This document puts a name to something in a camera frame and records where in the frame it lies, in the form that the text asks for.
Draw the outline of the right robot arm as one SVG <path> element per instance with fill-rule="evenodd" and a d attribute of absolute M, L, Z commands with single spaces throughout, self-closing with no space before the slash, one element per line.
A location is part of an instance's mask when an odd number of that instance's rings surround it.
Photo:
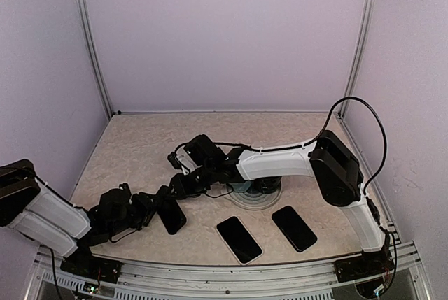
<path fill-rule="evenodd" d="M 321 196 L 339 208 L 360 241 L 358 269 L 372 275 L 384 265 L 390 236 L 367 192 L 356 156 L 330 130 L 312 140 L 268 149 L 232 144 L 229 152 L 222 143 L 200 134 L 179 146 L 184 153 L 171 152 L 167 159 L 178 170 L 170 188 L 178 199 L 206 193 L 216 183 L 243 194 L 254 188 L 261 194 L 280 189 L 285 176 L 315 178 Z"/>

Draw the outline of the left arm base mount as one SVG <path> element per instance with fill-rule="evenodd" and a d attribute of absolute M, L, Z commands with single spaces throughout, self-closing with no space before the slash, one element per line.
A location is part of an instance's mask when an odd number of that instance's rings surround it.
<path fill-rule="evenodd" d="M 64 259 L 60 269 L 75 276 L 116 284 L 122 266 L 117 260 L 89 256 Z"/>

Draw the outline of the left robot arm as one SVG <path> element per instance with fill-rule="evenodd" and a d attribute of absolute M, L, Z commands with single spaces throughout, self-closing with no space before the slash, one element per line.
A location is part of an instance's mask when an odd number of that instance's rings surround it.
<path fill-rule="evenodd" d="M 143 229 L 154 214 L 155 195 L 133 194 L 127 183 L 103 193 L 87 210 L 40 179 L 28 159 L 1 167 L 1 226 L 69 257 L 85 276 L 98 268 L 97 258 L 88 252 L 92 246 L 115 243 L 127 231 Z"/>

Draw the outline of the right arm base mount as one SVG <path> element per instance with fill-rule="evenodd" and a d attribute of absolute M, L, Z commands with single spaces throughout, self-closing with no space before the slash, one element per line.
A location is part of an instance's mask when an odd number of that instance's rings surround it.
<path fill-rule="evenodd" d="M 392 259 L 370 259 L 363 256 L 339 259 L 334 262 L 334 266 L 339 283 L 375 276 L 395 268 Z"/>

